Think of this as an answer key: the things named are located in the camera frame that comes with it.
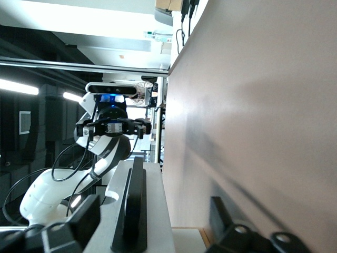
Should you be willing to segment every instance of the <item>cable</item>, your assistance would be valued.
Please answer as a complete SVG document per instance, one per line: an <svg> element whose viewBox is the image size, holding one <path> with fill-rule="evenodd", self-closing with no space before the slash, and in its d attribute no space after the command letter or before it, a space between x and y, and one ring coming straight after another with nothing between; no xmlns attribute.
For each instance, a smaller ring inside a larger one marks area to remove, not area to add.
<svg viewBox="0 0 337 253"><path fill-rule="evenodd" d="M35 175L35 174L37 174L37 173L39 173L39 172L42 172L42 171L45 171L45 170L47 170L47 169L50 169L50 168L39 169L39 170L37 170L37 171L34 171L34 172L32 172L32 173L30 173L30 174L24 176L23 178L21 178L20 180L18 180L15 184L13 184L13 186L9 189L8 194L7 194L6 198L5 198L5 201L4 201L3 205L2 205L2 213L4 214L4 216L5 216L5 218L6 218L7 221L9 221L9 222L11 222L12 224L15 224L15 225L17 225L17 226L27 226L27 224L19 223L19 222L17 222L16 220L13 220L13 219L10 217L10 215L8 214L8 212L7 212L7 210L6 210L7 199L8 199L8 197L9 197L9 195L11 194L11 192L14 190L14 188L15 188L19 183L21 183L23 180L25 180L25 179L31 177L32 175Z"/></svg>
<svg viewBox="0 0 337 253"><path fill-rule="evenodd" d="M84 179L85 179L87 176L89 176L89 173L87 173L87 174L86 174L86 175L85 175L85 176L78 182L78 184L76 185L76 187L75 187L73 193L72 193L71 196L70 196L69 203L68 203L68 207L67 207L67 213L66 213L66 216L67 216L67 217L68 217L68 214L69 214L70 205L71 205L72 199L73 199L73 197L74 197L74 195L75 195L75 192L76 192L77 188L80 186L80 184L84 181Z"/></svg>
<svg viewBox="0 0 337 253"><path fill-rule="evenodd" d="M185 33L183 30L183 22L181 22L181 39L183 40L183 46L185 45Z"/></svg>
<svg viewBox="0 0 337 253"><path fill-rule="evenodd" d="M130 154L127 156L127 158L125 158L125 160L129 159L130 156L132 155L133 151L135 150L135 147L136 147L136 144L137 144L138 139L139 139L139 137L138 137L138 135L137 135L137 139L136 139L136 141L135 141L135 144L134 144L134 146L133 146L133 149L132 149L132 151L130 152Z"/></svg>
<svg viewBox="0 0 337 253"><path fill-rule="evenodd" d="M93 116L92 116L92 118L91 118L92 120L94 120L95 113L96 113L96 110L97 110L97 107L98 107L98 103L99 103L99 101L95 103ZM56 181L56 182L63 182L63 181L66 181L66 180L68 180L69 178L71 178L74 174L76 174L76 172L79 171L79 169L80 169L80 167L81 167L81 164L82 164L82 162L84 161L84 159L85 159L85 157L86 157L86 155L87 155L87 153L88 153L89 143L90 143L90 138L88 137L88 138L87 138L87 142L86 142L86 147L85 147L84 153L83 153L83 155L82 155L82 158L81 158L81 160L80 160L80 163L79 163L79 164L77 165L77 167L74 169L73 173L71 173L68 177L60 178L60 179L55 178L55 176L54 176L55 167L56 167L57 161L61 158L61 156L62 156L67 150L69 150L70 148L74 147L74 146L76 145L76 143L74 143L74 144L70 145L69 147L67 147L65 150L63 150L63 151L57 156L57 158L55 159L55 162L54 162L54 164L53 164L53 166L52 166L52 179L53 179L54 181Z"/></svg>
<svg viewBox="0 0 337 253"><path fill-rule="evenodd" d="M95 170L95 164L97 162L97 155L94 155L94 158L92 159L92 166L91 166L91 172L95 173L94 170ZM67 213L66 213L66 216L68 217L68 214L69 214L69 210L70 210L70 206L71 206L71 201L75 195L75 192L77 190L77 188L80 186L80 184L84 181L84 179L90 175L90 173L86 174L81 180L80 182L77 184L77 186L75 187L73 193L71 194L70 198L69 198L69 203L68 203L68 206L67 206Z"/></svg>
<svg viewBox="0 0 337 253"><path fill-rule="evenodd" d="M191 18L189 19L189 37L191 35Z"/></svg>
<svg viewBox="0 0 337 253"><path fill-rule="evenodd" d="M102 200L102 203L101 203L101 205L103 205L104 204L104 201L106 200L106 196L104 196L104 199Z"/></svg>

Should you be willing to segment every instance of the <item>black mount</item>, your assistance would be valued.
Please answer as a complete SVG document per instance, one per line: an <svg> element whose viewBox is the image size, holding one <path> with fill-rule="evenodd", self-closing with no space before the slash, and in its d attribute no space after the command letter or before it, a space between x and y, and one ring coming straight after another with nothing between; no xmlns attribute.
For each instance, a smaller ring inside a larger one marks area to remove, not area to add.
<svg viewBox="0 0 337 253"><path fill-rule="evenodd" d="M245 225L235 224L220 197L211 197L210 225L216 243L206 253L310 253L291 233L276 232L266 239Z"/></svg>

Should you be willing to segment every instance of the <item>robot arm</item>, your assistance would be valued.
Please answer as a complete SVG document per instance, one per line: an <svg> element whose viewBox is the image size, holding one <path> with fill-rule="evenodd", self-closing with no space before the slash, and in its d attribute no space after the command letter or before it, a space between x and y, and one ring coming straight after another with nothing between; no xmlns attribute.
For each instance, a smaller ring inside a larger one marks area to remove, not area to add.
<svg viewBox="0 0 337 253"><path fill-rule="evenodd" d="M81 192L92 186L103 175L125 160L130 153L130 141L123 134L149 134L151 125L144 120L127 118L126 104L120 102L120 95L134 94L134 88L112 86L111 83L99 83L86 86L88 93L83 96L80 105L86 113L76 124L74 132L76 143L100 160L85 171L78 171L65 181L55 181L52 170L43 172L30 186L21 205L21 215L29 221L29 225L46 225L56 219L66 217L66 207L61 201L70 196L75 187ZM55 178L67 178L72 174L70 169L55 169Z"/></svg>

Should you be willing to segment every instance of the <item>ceiling light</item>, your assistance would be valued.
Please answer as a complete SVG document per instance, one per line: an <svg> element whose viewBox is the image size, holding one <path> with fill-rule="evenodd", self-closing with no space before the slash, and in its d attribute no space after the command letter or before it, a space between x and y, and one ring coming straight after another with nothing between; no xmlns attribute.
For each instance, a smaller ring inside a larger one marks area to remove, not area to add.
<svg viewBox="0 0 337 253"><path fill-rule="evenodd" d="M79 101L82 100L82 98L80 96L77 96L77 95L74 95L74 94L68 93L68 92L64 92L63 97L65 99L69 99L69 100L76 101L76 102L79 102Z"/></svg>
<svg viewBox="0 0 337 253"><path fill-rule="evenodd" d="M38 95L38 88L0 79L0 89Z"/></svg>

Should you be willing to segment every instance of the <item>beige wall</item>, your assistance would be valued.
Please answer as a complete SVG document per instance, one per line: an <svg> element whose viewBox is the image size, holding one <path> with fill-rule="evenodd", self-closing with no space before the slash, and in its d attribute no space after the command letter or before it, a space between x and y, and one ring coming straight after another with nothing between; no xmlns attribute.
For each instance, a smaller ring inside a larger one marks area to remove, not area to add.
<svg viewBox="0 0 337 253"><path fill-rule="evenodd" d="M170 76L173 227L209 197L265 236L337 252L337 2L210 0Z"/></svg>

